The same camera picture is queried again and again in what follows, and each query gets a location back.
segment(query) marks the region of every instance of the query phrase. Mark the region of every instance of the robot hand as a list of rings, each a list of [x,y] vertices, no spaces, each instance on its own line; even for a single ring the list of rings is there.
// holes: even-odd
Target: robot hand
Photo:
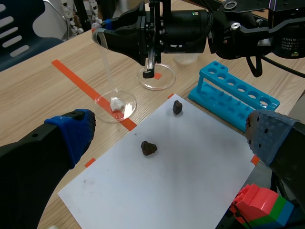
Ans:
[[[93,140],[86,109],[47,119],[20,141],[0,147],[0,221],[3,228],[37,228],[51,194]]]
[[[305,125],[274,111],[255,110],[247,118],[245,135],[253,153],[285,182],[305,212]]]

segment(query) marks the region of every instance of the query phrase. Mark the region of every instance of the glass petri dish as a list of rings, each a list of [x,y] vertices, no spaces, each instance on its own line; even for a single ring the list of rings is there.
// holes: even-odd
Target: glass petri dish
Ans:
[[[139,83],[149,90],[162,90],[173,85],[176,80],[175,72],[167,65],[156,63],[154,67],[154,78],[144,79],[143,72],[146,68],[142,68],[138,73]]]
[[[124,108],[121,111],[112,112],[110,108],[111,98],[119,98],[124,103]],[[103,94],[95,100],[94,113],[95,117],[107,123],[116,123],[129,118],[135,111],[137,102],[135,97],[125,91],[115,90]]]
[[[198,53],[178,53],[175,54],[173,60],[181,65],[188,65],[194,63],[200,54]]]

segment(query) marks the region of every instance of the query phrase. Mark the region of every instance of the small stone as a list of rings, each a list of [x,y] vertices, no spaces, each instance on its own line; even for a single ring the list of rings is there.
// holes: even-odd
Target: small stone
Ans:
[[[175,113],[175,115],[180,114],[180,112],[182,111],[182,103],[180,103],[178,100],[176,100],[173,103],[173,112]]]
[[[158,150],[158,148],[155,144],[149,143],[147,141],[142,142],[141,149],[145,156],[153,154],[154,152],[156,152]]]

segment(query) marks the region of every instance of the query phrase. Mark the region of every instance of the wood grain surface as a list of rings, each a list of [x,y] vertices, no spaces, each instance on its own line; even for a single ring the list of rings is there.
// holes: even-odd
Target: wood grain surface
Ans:
[[[178,0],[173,0],[172,5],[173,10],[199,9]],[[206,47],[199,59],[187,66],[178,65],[171,54],[162,55],[162,62],[176,72],[176,82],[168,89],[149,91],[141,87],[137,80],[137,74],[142,66],[119,53],[107,51],[107,57],[115,86],[132,93],[137,99],[137,109],[131,117],[136,124],[163,104],[172,93],[187,100],[188,93],[198,82],[199,70],[212,61],[226,65],[231,74],[278,99],[281,105],[277,111],[285,115],[290,112],[305,89],[304,79],[266,62],[263,62],[263,75],[255,78],[245,58],[222,60],[217,55],[210,54],[209,48]],[[273,54],[268,57],[305,73],[303,59],[285,60]],[[90,31],[1,72],[0,146],[20,140],[47,118],[76,108],[94,110],[94,101],[51,64],[55,59],[63,62],[100,94],[110,90],[100,50],[93,43]],[[226,123],[206,109],[191,103]],[[109,124],[97,120],[95,137],[90,148],[75,169],[69,171],[55,189],[42,215],[40,229],[47,229],[52,225],[57,225],[60,229],[80,228],[57,192],[81,173],[91,158],[99,158],[127,133],[120,123]]]

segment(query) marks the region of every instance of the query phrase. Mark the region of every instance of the paper sheet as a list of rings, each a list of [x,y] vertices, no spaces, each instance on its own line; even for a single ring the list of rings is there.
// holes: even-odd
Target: paper sheet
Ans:
[[[158,151],[144,156],[142,141]],[[244,136],[174,95],[59,196],[83,229],[214,229],[252,157]]]

